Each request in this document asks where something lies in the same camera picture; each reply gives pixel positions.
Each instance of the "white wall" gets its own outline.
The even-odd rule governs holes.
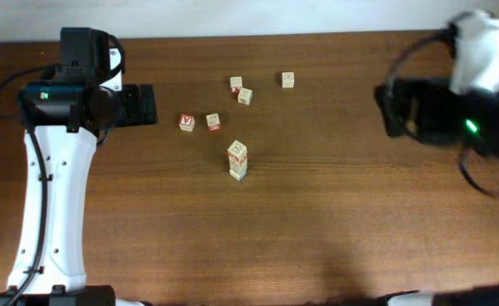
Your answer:
[[[0,41],[58,40],[63,26],[118,37],[437,29],[499,0],[0,0]]]

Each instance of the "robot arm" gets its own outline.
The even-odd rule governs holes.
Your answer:
[[[116,38],[90,28],[64,28],[60,44],[55,80],[31,82],[19,93],[27,130],[26,204],[0,305],[113,302],[110,286],[86,286],[82,225],[88,170],[103,143],[97,141],[100,131],[107,135],[112,128],[156,123],[152,86],[122,85],[124,51]]]
[[[451,78],[399,79],[406,60],[432,42],[454,51]],[[415,43],[394,63],[375,98],[388,136],[408,135],[426,145],[462,143],[458,166],[463,177],[476,190],[494,195],[473,181],[467,166],[471,152],[499,158],[499,20],[492,14],[461,14],[443,31]],[[415,130],[407,127],[410,121]]]

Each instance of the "wooden block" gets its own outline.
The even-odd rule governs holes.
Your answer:
[[[246,158],[244,159],[244,157],[247,155],[247,147],[238,140],[234,140],[229,149],[227,149],[227,153],[231,163],[241,166],[241,164],[246,161]]]
[[[281,86],[283,88],[293,88],[294,87],[294,72],[281,73]]]
[[[230,78],[230,92],[232,94],[238,94],[242,88],[241,76],[233,76]]]
[[[206,116],[207,129],[210,131],[217,131],[221,129],[221,121],[218,119],[218,114],[211,114]]]
[[[236,166],[234,163],[230,163],[230,171],[242,175],[243,173],[247,172],[247,162],[244,162],[241,164],[241,166]]]
[[[242,174],[242,175],[238,175],[237,173],[235,173],[234,171],[230,170],[230,175],[234,178],[234,179],[237,179],[239,181],[242,181],[243,178],[246,176],[247,174],[247,170]]]
[[[230,162],[230,172],[238,176],[245,175],[247,172],[247,147],[238,140],[234,140],[227,149]]]
[[[247,88],[240,89],[240,93],[238,94],[238,102],[249,105],[252,99],[252,90]]]
[[[191,115],[181,115],[179,127],[184,131],[192,132],[192,129],[195,127],[195,118]]]

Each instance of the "green led light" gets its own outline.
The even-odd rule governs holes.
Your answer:
[[[467,119],[466,123],[467,128],[470,130],[470,132],[477,133],[479,131],[479,127],[474,122]]]

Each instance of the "camera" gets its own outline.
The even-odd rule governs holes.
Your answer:
[[[60,64],[20,92],[34,126],[65,125],[72,133],[85,128],[98,137],[103,130],[157,122],[152,85],[120,83],[126,59],[116,37],[91,28],[63,28],[60,52]],[[118,63],[112,67],[113,59]]]

